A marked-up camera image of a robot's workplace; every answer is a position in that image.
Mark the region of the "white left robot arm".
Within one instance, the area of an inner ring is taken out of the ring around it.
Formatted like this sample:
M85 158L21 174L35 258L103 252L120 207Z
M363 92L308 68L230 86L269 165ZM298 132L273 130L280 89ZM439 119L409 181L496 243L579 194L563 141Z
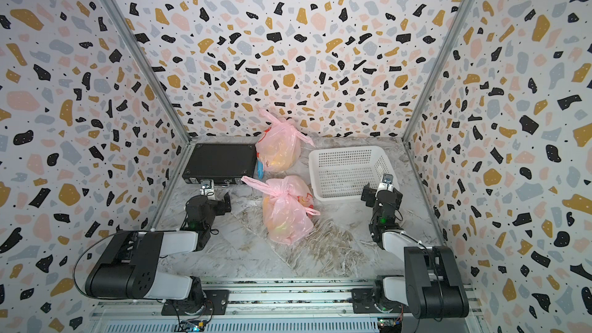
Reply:
M200 194L185 203L185 218L177 231L118 231L107 243L79 292L104 301L148 300L163 304L163 316L201 319L224 315L228 290L205 290L199 277L159 271L159 262L175 254L202 251L217 234L214 220L232 210L231 197L222 200Z

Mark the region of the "pink plastic bag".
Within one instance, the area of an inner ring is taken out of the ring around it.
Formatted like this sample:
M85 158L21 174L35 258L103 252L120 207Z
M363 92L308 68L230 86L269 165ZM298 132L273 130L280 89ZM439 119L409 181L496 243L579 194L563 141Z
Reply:
M305 181L299 176L272 178L266 182L243 176L242 182L263 194L263 223L268 239L282 245L293 245L311 234L314 198Z
M299 131L291 120L277 118L266 109L260 109L259 114L271 122L271 126L255 144L257 158L264 172L288 170L301 155L301 143L315 146L312 138Z

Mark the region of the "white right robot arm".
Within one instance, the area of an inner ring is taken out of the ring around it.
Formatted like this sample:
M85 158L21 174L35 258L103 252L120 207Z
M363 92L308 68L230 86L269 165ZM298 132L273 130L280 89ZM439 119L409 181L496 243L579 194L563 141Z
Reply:
M467 317L470 303L453 251L427 246L403 230L402 199L402 193L386 180L377 189L367 184L362 190L361 200L372 209L371 238L403 263L404 274L379 276L371 289L352 290L354 311L390 313L400 308L418 320Z

